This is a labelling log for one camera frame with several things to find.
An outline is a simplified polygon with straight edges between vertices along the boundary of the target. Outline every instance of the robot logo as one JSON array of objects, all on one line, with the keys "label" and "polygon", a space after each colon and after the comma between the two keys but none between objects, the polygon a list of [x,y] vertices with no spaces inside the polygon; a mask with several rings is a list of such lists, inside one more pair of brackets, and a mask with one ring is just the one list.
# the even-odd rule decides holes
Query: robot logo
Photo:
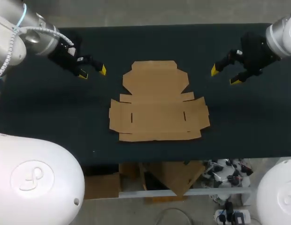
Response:
[{"label": "robot logo", "polygon": [[12,189],[23,197],[39,197],[51,190],[54,173],[44,162],[26,161],[13,170],[10,183]]}]

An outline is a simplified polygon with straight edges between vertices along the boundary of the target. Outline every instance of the cardboard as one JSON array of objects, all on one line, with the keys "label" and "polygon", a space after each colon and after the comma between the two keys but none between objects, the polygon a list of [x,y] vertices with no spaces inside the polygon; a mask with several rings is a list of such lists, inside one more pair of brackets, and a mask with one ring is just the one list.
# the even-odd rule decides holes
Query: cardboard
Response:
[{"label": "cardboard", "polygon": [[118,171],[121,175],[135,180],[138,177],[138,163],[120,163]]},{"label": "cardboard", "polygon": [[84,199],[118,198],[121,191],[119,173],[101,176],[85,176]]},{"label": "cardboard", "polygon": [[174,61],[134,62],[123,76],[123,86],[132,95],[111,100],[110,129],[127,142],[188,140],[201,137],[210,126],[203,97],[182,91],[189,84],[187,73]]},{"label": "cardboard", "polygon": [[205,170],[200,161],[146,163],[143,166],[177,196],[183,196]]}]

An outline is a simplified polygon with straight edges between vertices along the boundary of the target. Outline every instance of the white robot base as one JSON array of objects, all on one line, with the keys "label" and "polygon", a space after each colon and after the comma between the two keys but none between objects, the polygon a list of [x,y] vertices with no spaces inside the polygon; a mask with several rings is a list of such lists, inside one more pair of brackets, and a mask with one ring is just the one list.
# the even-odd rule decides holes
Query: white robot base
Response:
[{"label": "white robot base", "polygon": [[63,147],[0,134],[0,225],[69,225],[84,189],[83,171]]}]

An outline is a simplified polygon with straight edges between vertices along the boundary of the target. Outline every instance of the power strip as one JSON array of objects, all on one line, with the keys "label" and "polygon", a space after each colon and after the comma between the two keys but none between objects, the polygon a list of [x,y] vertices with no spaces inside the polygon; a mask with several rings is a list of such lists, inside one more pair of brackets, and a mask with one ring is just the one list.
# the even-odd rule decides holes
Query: power strip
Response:
[{"label": "power strip", "polygon": [[[245,220],[245,224],[251,224],[251,217],[250,217],[250,213],[248,210],[233,210],[234,213],[235,212],[241,212],[244,215],[244,220]],[[219,225],[223,225],[223,223],[219,220],[219,216],[221,214],[224,214],[225,217],[227,218],[227,213],[226,210],[217,210],[213,216],[215,222],[217,222],[217,224]],[[226,225],[231,225],[231,222],[226,221]]]}]

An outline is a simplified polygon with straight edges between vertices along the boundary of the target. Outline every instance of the cable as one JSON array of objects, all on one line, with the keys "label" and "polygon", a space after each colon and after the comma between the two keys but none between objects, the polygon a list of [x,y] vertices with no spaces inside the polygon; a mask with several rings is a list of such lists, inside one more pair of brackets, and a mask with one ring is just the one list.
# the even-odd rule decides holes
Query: cable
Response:
[{"label": "cable", "polygon": [[19,25],[22,23],[26,13],[27,13],[27,5],[24,3],[23,4],[23,15],[22,15],[22,17],[20,17],[18,23],[16,24],[16,27],[19,27]]},{"label": "cable", "polygon": [[154,225],[158,225],[161,220],[163,219],[164,215],[165,215],[165,212],[169,211],[169,210],[175,210],[175,211],[178,211],[178,212],[181,212],[181,214],[185,215],[185,217],[187,218],[188,220],[188,224],[189,225],[192,225],[192,219],[184,212],[182,211],[181,209],[178,209],[178,208],[168,208],[168,209],[165,209],[165,210],[162,210],[160,213],[159,213],[159,217],[158,219],[156,220],[156,223]]},{"label": "cable", "polygon": [[34,30],[34,31],[42,32],[42,33],[48,33],[53,36],[59,36],[62,39],[64,39],[66,43],[69,44],[70,46],[74,45],[74,43],[72,43],[72,41],[69,38],[67,38],[65,35],[51,29],[42,28],[42,27],[21,27],[21,28],[15,27],[14,32],[11,35],[7,57],[0,68],[0,77],[3,75],[3,73],[5,72],[6,68],[8,67],[11,61],[15,38],[17,38],[17,36],[19,36],[20,34],[27,33],[28,30]]}]

